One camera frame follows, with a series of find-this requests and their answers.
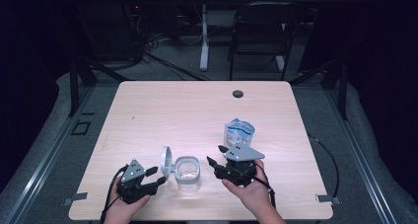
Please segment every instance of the open lid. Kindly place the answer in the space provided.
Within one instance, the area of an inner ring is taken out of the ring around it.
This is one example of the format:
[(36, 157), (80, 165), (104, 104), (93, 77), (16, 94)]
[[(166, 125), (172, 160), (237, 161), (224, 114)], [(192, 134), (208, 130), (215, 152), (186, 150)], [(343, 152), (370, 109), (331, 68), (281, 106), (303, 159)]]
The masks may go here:
[(168, 178), (173, 168), (173, 155), (172, 150), (168, 146), (163, 147), (163, 153), (161, 154), (161, 172)]

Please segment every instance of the wooden table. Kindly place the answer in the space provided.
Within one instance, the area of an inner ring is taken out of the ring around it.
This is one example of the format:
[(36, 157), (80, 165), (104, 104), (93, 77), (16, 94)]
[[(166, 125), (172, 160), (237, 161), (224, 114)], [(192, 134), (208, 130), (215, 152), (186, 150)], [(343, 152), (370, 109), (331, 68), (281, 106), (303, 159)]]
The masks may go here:
[[(234, 90), (244, 96), (233, 97)], [(182, 193), (171, 175), (134, 220), (253, 220), (206, 160), (226, 164), (217, 146), (223, 144), (224, 124), (234, 118), (255, 127), (251, 147), (265, 154), (265, 172), (283, 218), (330, 218), (330, 205), (315, 199), (326, 191), (290, 85), (248, 81), (121, 83), (78, 189), (87, 198), (73, 202), (70, 218), (100, 219), (117, 170), (133, 158), (145, 169), (160, 166), (163, 147), (170, 146), (174, 160), (199, 160), (201, 188)], [(161, 176), (159, 168), (143, 184)]]

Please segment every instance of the black robotic mount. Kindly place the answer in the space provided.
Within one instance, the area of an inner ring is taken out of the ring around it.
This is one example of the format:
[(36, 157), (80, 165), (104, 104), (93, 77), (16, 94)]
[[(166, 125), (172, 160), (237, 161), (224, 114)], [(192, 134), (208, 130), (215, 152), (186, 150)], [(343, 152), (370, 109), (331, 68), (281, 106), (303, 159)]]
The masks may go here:
[(154, 175), (157, 171), (158, 167), (153, 167), (145, 171), (141, 164), (136, 159), (133, 159), (123, 173), (117, 185), (116, 192), (128, 204), (141, 199), (145, 195), (155, 195), (158, 187), (166, 182), (166, 177), (161, 177), (156, 182), (146, 185), (141, 185), (141, 183), (145, 177)]
[(227, 179), (236, 186), (248, 186), (256, 175), (254, 160), (262, 159), (264, 155), (247, 145), (236, 144), (232, 148), (218, 146), (227, 159), (225, 167), (218, 165), (215, 160), (207, 157), (209, 165), (215, 169), (217, 179)]

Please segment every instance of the human hand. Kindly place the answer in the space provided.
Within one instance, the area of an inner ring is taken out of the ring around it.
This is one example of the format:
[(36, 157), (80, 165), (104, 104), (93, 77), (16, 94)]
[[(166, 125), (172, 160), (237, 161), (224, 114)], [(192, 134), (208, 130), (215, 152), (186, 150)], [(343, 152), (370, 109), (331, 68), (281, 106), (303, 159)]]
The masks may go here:
[(114, 203), (111, 207), (107, 210), (105, 215), (105, 224), (127, 224), (131, 221), (133, 215), (141, 209), (150, 199), (150, 195), (145, 195), (141, 199), (131, 204), (127, 204), (122, 199), (119, 198), (119, 194), (117, 194), (117, 185), (120, 182), (120, 177), (116, 179), (111, 188), (109, 202)]
[[(256, 177), (267, 183), (264, 175), (264, 163), (261, 160), (255, 160)], [(285, 223), (275, 207), (270, 202), (268, 188), (258, 182), (252, 181), (246, 187), (237, 187), (230, 181), (223, 179), (222, 184), (235, 196), (237, 196), (243, 205), (257, 218), (259, 223)]]

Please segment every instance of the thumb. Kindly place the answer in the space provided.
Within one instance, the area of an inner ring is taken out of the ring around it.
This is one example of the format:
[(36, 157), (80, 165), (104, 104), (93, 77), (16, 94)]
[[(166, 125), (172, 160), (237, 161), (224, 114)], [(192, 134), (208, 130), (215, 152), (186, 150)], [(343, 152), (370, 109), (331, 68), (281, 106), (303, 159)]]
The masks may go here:
[(237, 187), (236, 185), (234, 185), (234, 183), (223, 179), (222, 180), (222, 184), (224, 185), (224, 187), (226, 187), (231, 193), (235, 194), (236, 196), (238, 196), (239, 192), (240, 192), (240, 187)]
[(129, 204), (129, 209), (133, 212), (133, 214), (135, 212), (137, 212), (139, 209), (141, 209), (143, 206), (145, 206), (145, 204), (147, 204), (147, 202), (151, 199), (151, 195), (145, 195), (143, 196), (141, 199), (139, 199), (136, 202), (133, 202), (131, 204)]

